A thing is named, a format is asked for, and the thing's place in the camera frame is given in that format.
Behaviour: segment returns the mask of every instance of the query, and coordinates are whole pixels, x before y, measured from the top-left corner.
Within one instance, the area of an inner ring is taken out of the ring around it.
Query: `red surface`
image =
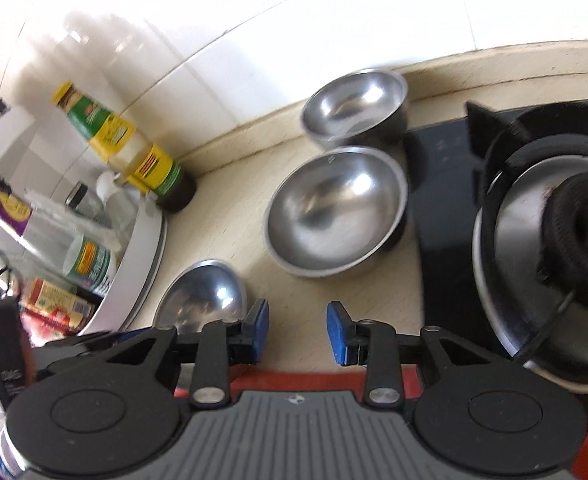
[[[290,374],[285,372],[265,372],[249,368],[237,368],[232,377],[232,395],[235,397],[243,390],[269,391],[305,391],[305,390],[352,390],[361,399],[365,386],[365,372],[348,372],[340,374]],[[421,385],[415,368],[403,369],[405,397],[413,399],[421,394]],[[185,397],[187,392],[176,390],[176,396]],[[571,472],[579,480],[588,480],[588,434],[580,449]]]

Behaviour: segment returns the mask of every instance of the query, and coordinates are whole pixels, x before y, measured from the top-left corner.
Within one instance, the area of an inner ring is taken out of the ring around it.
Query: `large metal bowl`
[[[216,319],[247,315],[243,282],[228,264],[204,260],[186,269],[170,285],[156,309],[153,325],[174,326],[179,334],[199,332]]]
[[[385,147],[407,129],[405,78],[385,70],[360,70],[334,79],[306,102],[303,128],[327,150],[348,144]]]
[[[296,276],[338,274],[399,238],[407,194],[405,173],[386,153],[357,146],[325,153],[294,171],[272,197],[267,250]]]

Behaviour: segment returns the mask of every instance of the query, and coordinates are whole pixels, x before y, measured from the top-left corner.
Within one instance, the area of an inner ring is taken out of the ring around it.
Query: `gas burner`
[[[7,414],[24,478],[569,477],[587,419],[567,391],[439,327],[415,336],[353,321],[338,301],[327,305],[331,349],[340,365],[367,366],[362,402],[349,391],[232,399],[229,366],[258,362],[268,323],[259,300],[245,320],[199,333],[35,349],[41,380]],[[181,363],[195,364],[189,399],[171,394]],[[417,401],[405,399],[401,364],[418,367]]]
[[[473,236],[482,306],[518,361],[588,392],[588,105],[514,123],[478,105],[468,113],[484,156]]]

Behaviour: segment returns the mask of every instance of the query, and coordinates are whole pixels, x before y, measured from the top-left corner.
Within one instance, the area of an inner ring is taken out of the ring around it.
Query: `stainless steel bowl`
[[[407,129],[405,78],[385,70],[360,70],[325,85],[306,102],[301,122],[325,149],[347,144],[384,147]]]
[[[204,260],[186,269],[165,292],[154,326],[176,327],[179,334],[198,332],[216,319],[243,319],[247,314],[243,282],[228,264]]]
[[[272,197],[267,250],[296,276],[338,274],[399,238],[407,195],[405,173],[386,153],[358,146],[325,153],[294,171]]]

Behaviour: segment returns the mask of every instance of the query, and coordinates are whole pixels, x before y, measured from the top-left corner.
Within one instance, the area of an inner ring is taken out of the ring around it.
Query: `beige countertop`
[[[506,109],[586,98],[588,74],[509,81],[414,102],[410,126],[462,117],[468,99]],[[278,118],[269,120],[278,126]],[[283,124],[297,127],[292,118]],[[418,333],[423,324],[421,272],[413,228],[408,222],[400,243],[362,276],[311,280],[287,274],[264,247],[265,209],[283,179],[320,149],[307,138],[296,137],[295,132],[283,133],[281,128],[274,134],[281,139],[293,138],[199,178],[193,201],[169,219],[157,278],[130,328],[151,324],[165,290],[186,267],[216,258],[237,270],[250,298],[269,301],[271,319],[261,367],[340,371],[333,362],[325,332],[325,306],[329,301],[342,301],[354,319],[381,320],[398,332]]]

